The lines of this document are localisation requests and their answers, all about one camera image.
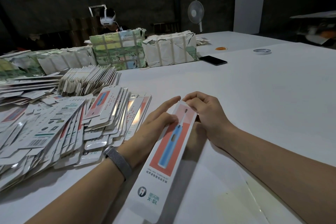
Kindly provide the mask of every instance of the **person wearing headset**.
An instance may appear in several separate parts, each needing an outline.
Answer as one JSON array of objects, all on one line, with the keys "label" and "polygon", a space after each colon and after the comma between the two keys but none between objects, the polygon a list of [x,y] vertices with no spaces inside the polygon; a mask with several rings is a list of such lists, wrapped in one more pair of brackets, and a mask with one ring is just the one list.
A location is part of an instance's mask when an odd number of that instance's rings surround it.
[{"label": "person wearing headset", "polygon": [[[107,158],[52,201],[26,224],[101,223],[120,186],[125,165],[144,162],[165,126],[177,122],[166,111],[181,99],[174,97],[150,113],[134,136],[118,147],[113,160]],[[208,139],[228,152],[247,170],[275,192],[308,224],[336,220],[336,167],[306,158],[244,132],[226,117],[219,100],[201,92],[187,94],[183,101],[198,112]]]},{"label": "person wearing headset", "polygon": [[115,21],[116,13],[112,8],[100,10],[99,15],[100,15],[100,23],[104,26],[104,29],[101,32],[101,34],[128,30],[128,27],[119,26],[118,23]]}]

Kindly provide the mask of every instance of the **wristwatch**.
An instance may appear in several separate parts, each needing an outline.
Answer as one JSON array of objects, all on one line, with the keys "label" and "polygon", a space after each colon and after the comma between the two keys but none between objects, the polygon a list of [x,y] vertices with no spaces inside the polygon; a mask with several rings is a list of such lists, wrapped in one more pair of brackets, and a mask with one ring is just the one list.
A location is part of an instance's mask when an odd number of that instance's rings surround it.
[{"label": "wristwatch", "polygon": [[115,149],[114,146],[109,146],[104,150],[106,158],[109,158],[118,167],[120,172],[125,177],[125,180],[132,175],[132,168],[125,158]]}]

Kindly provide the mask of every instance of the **barcode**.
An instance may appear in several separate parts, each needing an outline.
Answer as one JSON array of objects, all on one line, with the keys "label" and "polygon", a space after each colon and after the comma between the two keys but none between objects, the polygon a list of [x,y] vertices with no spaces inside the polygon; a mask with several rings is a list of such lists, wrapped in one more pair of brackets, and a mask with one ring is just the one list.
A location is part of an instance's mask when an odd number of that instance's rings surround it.
[{"label": "barcode", "polygon": [[30,142],[28,146],[42,146],[44,145],[48,139],[36,139]]}]

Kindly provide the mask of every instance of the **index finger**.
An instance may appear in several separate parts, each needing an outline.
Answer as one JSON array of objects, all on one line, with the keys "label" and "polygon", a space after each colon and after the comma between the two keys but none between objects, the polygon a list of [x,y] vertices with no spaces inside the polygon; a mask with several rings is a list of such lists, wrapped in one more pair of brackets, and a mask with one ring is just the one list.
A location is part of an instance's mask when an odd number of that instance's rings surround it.
[{"label": "index finger", "polygon": [[188,101],[190,99],[194,99],[194,98],[199,98],[200,100],[204,101],[209,95],[199,92],[199,91],[195,91],[192,93],[187,94],[182,100],[183,101]]},{"label": "index finger", "polygon": [[151,112],[144,123],[152,122],[157,119],[162,113],[166,112],[170,107],[176,104],[181,99],[180,96],[173,97],[161,104],[156,110]]}]

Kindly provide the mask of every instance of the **tabletop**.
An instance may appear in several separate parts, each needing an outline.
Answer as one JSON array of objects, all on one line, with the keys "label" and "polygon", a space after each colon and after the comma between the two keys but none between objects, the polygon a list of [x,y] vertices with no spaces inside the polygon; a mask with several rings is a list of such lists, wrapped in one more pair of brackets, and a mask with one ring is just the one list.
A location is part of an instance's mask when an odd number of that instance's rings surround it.
[{"label": "tabletop", "polygon": [[[240,129],[336,166],[334,50],[233,32],[201,36],[211,45],[199,47],[198,52],[226,60],[227,64],[213,66],[198,61],[130,69],[122,72],[120,85],[152,94],[147,113],[166,99],[195,90],[216,96],[229,120]],[[228,50],[215,50],[222,46]],[[255,48],[268,48],[271,53],[256,55]],[[46,171],[0,194],[3,223],[25,222],[92,168]],[[113,223],[121,223],[127,202],[120,208]],[[186,221],[303,223],[253,175],[209,141],[198,161],[181,161],[158,223]]]}]

